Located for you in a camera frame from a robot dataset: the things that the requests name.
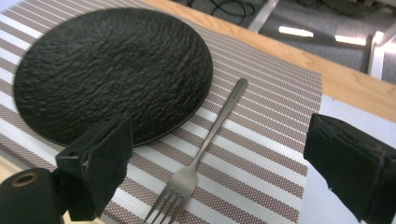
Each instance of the textured plate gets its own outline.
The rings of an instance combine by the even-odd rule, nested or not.
[[[14,96],[26,123],[61,145],[128,111],[137,146],[192,116],[212,73],[204,40],[186,23],[145,9],[107,9],[35,42],[17,70]]]

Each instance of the striped placemat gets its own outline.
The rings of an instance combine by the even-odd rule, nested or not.
[[[63,148],[22,121],[12,84],[26,50],[52,27],[88,11],[151,8],[128,0],[27,0],[0,15],[0,150],[30,167],[55,168]],[[179,223],[296,223],[303,198],[305,132],[319,109],[320,75],[186,21],[208,45],[214,78],[207,99],[181,128],[134,149],[128,175],[105,214],[142,223],[166,181],[190,164],[233,84],[247,91],[198,166],[199,185]]]

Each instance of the fork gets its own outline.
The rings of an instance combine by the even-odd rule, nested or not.
[[[198,175],[196,172],[196,168],[199,160],[201,159],[204,151],[214,137],[215,133],[218,131],[222,122],[233,110],[233,107],[238,102],[239,98],[244,93],[247,86],[248,81],[244,78],[240,78],[236,82],[233,90],[227,98],[227,101],[221,109],[218,118],[210,129],[209,134],[207,135],[193,162],[189,166],[178,170],[174,174],[174,176],[172,176],[172,178],[168,181],[165,188],[161,192],[157,201],[154,203],[154,205],[152,205],[152,208],[149,210],[148,215],[145,218],[145,222],[148,221],[153,212],[159,206],[161,207],[159,208],[158,214],[151,221],[151,223],[154,223],[162,212],[164,212],[164,216],[160,223],[163,223],[166,218],[171,215],[172,216],[170,217],[170,221],[168,222],[169,224],[173,223],[177,219],[178,215],[180,215],[184,206],[187,204],[198,185]]]

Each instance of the fork tines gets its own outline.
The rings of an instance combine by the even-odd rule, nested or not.
[[[149,217],[154,213],[154,211],[160,207],[157,215],[150,222],[153,224],[157,218],[164,213],[163,219],[161,219],[161,223],[163,223],[167,217],[171,216],[169,224],[173,223],[178,215],[183,210],[183,207],[186,205],[187,200],[185,200],[184,195],[181,195],[178,191],[175,191],[173,188],[165,188],[163,192],[161,192],[157,201],[154,203],[152,208],[149,210],[148,215],[145,218],[145,222],[149,220]]]

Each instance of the fork handle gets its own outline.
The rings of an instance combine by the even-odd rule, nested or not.
[[[215,133],[218,131],[219,127],[221,126],[222,122],[227,118],[230,112],[233,110],[233,107],[238,102],[241,95],[245,92],[245,89],[248,86],[248,81],[244,78],[240,78],[233,90],[231,91],[230,95],[227,98],[227,101],[224,103],[223,108],[221,109],[218,118],[216,119],[215,123],[213,124],[212,128],[209,131],[204,143],[202,144],[201,148],[199,149],[197,155],[194,158],[194,161],[191,163],[191,167],[196,169],[199,160],[201,159],[204,151],[206,150],[207,146],[209,145],[212,138],[215,136]]]

